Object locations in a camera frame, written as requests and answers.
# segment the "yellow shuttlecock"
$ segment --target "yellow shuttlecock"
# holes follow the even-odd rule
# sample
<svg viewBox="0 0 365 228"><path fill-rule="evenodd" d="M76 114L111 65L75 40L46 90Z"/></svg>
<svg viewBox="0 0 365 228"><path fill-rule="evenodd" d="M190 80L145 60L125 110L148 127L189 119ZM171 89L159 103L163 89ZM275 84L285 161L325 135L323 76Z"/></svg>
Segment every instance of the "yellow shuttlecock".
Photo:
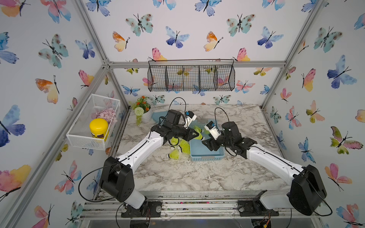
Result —
<svg viewBox="0 0 365 228"><path fill-rule="evenodd" d="M173 150L169 155L168 155L168 157L169 158L172 158L172 159L179 159L179 157L180 157L180 151L178 150L178 149L175 149L175 150Z"/></svg>

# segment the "white flower pot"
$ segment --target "white flower pot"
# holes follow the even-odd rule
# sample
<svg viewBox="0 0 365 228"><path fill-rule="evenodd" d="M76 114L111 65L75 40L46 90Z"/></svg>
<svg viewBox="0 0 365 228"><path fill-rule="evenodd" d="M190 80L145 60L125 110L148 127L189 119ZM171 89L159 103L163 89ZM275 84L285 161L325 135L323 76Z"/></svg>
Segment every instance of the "white flower pot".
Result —
<svg viewBox="0 0 365 228"><path fill-rule="evenodd" d="M152 119L152 110L151 110L152 106L150 105L150 110L148 110L148 112L144 113L142 115L142 122L143 123L147 123L148 121L150 121Z"/></svg>

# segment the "yellow lid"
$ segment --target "yellow lid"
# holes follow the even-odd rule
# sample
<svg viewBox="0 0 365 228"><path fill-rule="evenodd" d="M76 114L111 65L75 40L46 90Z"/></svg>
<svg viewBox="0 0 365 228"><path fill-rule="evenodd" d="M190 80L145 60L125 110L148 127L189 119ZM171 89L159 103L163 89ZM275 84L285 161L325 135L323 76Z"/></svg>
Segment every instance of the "yellow lid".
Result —
<svg viewBox="0 0 365 228"><path fill-rule="evenodd" d="M97 118L90 122L90 131L96 135L105 134L107 129L108 122L102 118Z"/></svg>

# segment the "wire mesh basket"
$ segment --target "wire mesh basket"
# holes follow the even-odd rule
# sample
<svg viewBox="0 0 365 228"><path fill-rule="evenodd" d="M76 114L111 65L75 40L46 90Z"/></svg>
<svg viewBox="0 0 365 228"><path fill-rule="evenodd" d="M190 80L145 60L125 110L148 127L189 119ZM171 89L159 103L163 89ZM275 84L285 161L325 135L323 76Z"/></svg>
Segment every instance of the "wire mesh basket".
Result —
<svg viewBox="0 0 365 228"><path fill-rule="evenodd" d="M202 59L200 61L196 59L149 61L148 89L150 91L232 91L234 89L234 60L220 59L207 62Z"/></svg>
<svg viewBox="0 0 365 228"><path fill-rule="evenodd" d="M86 149L105 150L111 131L114 128L114 120L119 113L119 107L120 100L118 99L91 94L66 134L70 144ZM106 137L104 139L93 138L89 127L90 122L96 118L98 112L106 108L113 108L115 110L115 115L108 126Z"/></svg>

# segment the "yellow jar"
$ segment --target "yellow jar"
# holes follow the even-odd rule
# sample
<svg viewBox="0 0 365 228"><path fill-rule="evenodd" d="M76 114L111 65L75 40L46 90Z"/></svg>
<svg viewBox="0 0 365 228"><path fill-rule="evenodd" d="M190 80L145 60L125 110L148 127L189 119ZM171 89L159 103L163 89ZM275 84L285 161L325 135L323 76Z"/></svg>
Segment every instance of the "yellow jar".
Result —
<svg viewBox="0 0 365 228"><path fill-rule="evenodd" d="M94 119L90 122L91 135L97 139L107 139L108 122L102 118Z"/></svg>

